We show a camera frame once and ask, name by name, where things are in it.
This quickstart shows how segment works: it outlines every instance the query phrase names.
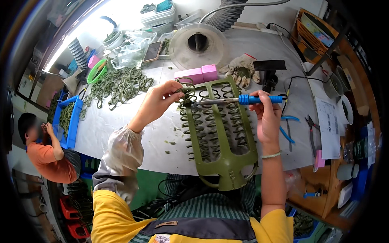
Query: white work glove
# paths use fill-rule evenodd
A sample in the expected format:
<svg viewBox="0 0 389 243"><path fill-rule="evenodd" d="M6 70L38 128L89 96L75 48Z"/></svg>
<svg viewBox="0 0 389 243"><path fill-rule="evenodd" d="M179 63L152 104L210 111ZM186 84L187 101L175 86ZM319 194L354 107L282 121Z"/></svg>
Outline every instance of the white work glove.
<svg viewBox="0 0 389 243"><path fill-rule="evenodd" d="M226 73L227 75L231 74L232 79L235 81L236 85L242 84L242 88L250 84L250 79L254 79L254 82L257 84L260 83L259 72L254 72L254 65L252 62L256 61L254 57L243 54L240 57L235 58L230 62L229 65L222 67L219 72Z"/></svg>

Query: white work table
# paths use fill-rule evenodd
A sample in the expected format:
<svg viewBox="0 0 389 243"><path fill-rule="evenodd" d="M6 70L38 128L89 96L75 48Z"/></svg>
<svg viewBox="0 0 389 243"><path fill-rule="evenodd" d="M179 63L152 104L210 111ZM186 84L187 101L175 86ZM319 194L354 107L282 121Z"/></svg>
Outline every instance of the white work table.
<svg viewBox="0 0 389 243"><path fill-rule="evenodd" d="M275 91L272 91L272 95L285 94L290 77L304 76L300 59L283 44L280 36L240 29L230 29L224 34L231 47L228 63L243 53L248 53L258 60L285 60L287 70L276 72L279 82L275 87ZM294 50L289 40L285 37L283 38L285 43ZM176 71L179 71L179 69L170 60L154 61L147 68L143 69L145 75L155 79L154 85L173 79L174 72ZM259 89L262 89L262 85L251 81L246 90L242 90L242 94L249 94ZM85 119L79 122L74 150L101 159L107 150L110 134L114 130L126 125L134 117L144 97L145 93L140 92L135 98L130 99L128 104L121 104L113 111L108 109L107 103L110 100L110 96L104 100L101 109L97 109L96 100L93 100L91 106L87 109ZM309 139L309 126L304 118L310 115L315 123L318 123L318 118L314 97L306 79L293 79L289 101L283 115L291 115L300 119L299 122L289 120L291 138L296 142L292 144L292 151L289 150L289 141L279 132L284 170L312 165L314 157ZM144 159L143 164L139 167L140 169L163 173L197 175L195 162L188 160L190 155L187 153L192 148L186 147L190 142L186 142L185 138L189 137L189 135L182 136L185 129L174 131L175 127L182 127L183 122L180 120L180 117L177 104L174 103L162 117L145 127L144 134L142 135ZM255 113L252 113L249 119L252 120L253 133L257 134ZM286 121L281 121L281 126L288 133ZM176 144L167 144L165 140L174 141ZM320 133L316 129L314 129L314 141L316 147L321 145ZM260 159L262 149L259 142L257 143L257 150L259 159L257 174L260 174L262 171ZM251 168L244 168L243 174L247 175Z"/></svg>

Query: blue-handled pliers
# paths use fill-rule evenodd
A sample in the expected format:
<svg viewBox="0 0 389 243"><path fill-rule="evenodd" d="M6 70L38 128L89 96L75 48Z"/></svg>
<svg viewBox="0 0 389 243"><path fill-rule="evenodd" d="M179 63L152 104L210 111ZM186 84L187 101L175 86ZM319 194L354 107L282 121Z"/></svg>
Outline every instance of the blue-handled pliers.
<svg viewBox="0 0 389 243"><path fill-rule="evenodd" d="M294 116L282 116L281 117L281 120L286 120L286 119L290 119L290 120L295 120L295 121L300 121L300 119L298 119L297 117L294 117ZM283 136L288 139L289 142L291 143L294 143L294 140L291 139L288 134L286 134L286 132L284 131L284 129L280 126L280 131L281 133L283 134Z"/></svg>

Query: orange plastic basket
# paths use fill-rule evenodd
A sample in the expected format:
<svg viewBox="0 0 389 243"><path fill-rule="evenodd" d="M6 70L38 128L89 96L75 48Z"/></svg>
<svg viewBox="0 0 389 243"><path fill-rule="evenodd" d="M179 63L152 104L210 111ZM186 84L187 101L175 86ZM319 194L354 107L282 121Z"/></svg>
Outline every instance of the orange plastic basket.
<svg viewBox="0 0 389 243"><path fill-rule="evenodd" d="M297 32L304 37L309 44L316 50L322 50L323 52L327 51L327 47L318 39L316 36L314 36L304 25L301 23L301 21L297 20Z"/></svg>

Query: blue plastic crate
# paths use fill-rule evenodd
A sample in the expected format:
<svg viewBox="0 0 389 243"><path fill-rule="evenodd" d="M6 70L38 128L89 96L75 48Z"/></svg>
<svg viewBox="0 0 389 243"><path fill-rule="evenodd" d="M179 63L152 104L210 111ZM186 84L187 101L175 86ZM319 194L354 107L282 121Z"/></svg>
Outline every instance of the blue plastic crate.
<svg viewBox="0 0 389 243"><path fill-rule="evenodd" d="M72 112L72 118L70 119L68 137L65 138L65 136L62 134L62 138L60 140L61 147L64 149L72 149L75 146L75 136L77 135L78 121L80 120L79 115L83 104L82 100L79 99L79 96L76 95L68 100L58 103L53 119L54 134L57 134L58 129L55 125L58 125L60 122L61 110L70 102L74 102L74 108Z"/></svg>
<svg viewBox="0 0 389 243"><path fill-rule="evenodd" d="M297 210L295 208L292 209L292 211L289 214L289 217L293 217L296 213L297 213ZM300 241L300 240L306 240L306 239L310 238L311 235L313 234L313 232L315 231L315 229L316 229L318 224L319 224L319 222L317 220L314 220L314 227L311 230L311 232L309 232L308 234L304 234L304 235L301 235L301 236L294 237L293 238L293 243L298 243L298 241Z"/></svg>

